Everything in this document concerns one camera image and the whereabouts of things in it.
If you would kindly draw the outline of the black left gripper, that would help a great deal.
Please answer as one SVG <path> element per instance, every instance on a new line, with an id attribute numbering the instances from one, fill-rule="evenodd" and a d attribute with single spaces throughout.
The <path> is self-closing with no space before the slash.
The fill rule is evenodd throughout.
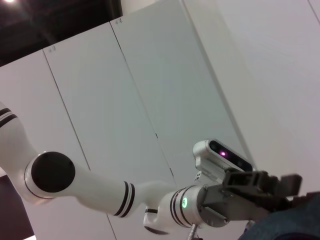
<path id="1" fill-rule="evenodd" d="M 199 215 L 211 227 L 231 221 L 258 221 L 288 206 L 297 196 L 303 178 L 299 174 L 280 178 L 266 171 L 227 170 L 223 182 L 209 186 L 199 201 Z"/>

